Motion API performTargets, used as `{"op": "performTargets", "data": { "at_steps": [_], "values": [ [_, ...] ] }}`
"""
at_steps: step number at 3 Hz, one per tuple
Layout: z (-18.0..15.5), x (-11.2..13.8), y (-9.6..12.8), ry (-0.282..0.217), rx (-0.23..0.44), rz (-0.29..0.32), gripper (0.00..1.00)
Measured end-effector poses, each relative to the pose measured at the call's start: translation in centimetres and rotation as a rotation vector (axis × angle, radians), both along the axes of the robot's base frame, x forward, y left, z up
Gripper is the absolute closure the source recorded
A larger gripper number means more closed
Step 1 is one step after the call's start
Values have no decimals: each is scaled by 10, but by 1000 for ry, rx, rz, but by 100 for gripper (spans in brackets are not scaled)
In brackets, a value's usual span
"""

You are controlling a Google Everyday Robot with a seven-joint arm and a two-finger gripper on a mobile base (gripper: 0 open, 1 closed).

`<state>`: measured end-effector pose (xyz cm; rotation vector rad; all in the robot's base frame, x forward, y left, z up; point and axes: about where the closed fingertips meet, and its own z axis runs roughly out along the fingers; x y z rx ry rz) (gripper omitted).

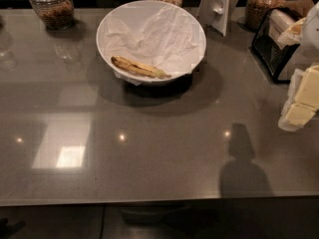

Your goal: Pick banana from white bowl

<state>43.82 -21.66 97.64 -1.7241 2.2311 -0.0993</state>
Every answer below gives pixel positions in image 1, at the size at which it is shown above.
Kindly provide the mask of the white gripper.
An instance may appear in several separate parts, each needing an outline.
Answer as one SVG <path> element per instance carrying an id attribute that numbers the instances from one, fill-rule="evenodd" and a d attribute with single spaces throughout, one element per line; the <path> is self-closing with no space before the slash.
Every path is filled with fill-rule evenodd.
<path id="1" fill-rule="evenodd" d="M 319 2 L 309 11 L 301 33 L 301 48 L 313 64 L 319 63 Z M 319 109 L 319 66 L 308 68 L 294 97 L 294 102 Z"/>

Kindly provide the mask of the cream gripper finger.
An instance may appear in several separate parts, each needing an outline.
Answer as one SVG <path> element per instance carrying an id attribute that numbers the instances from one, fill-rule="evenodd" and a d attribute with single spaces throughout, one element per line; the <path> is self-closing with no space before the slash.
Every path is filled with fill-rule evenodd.
<path id="1" fill-rule="evenodd" d="M 315 112 L 309 107 L 303 106 L 301 104 L 292 104 L 284 117 L 290 124 L 303 127 L 314 116 Z"/>

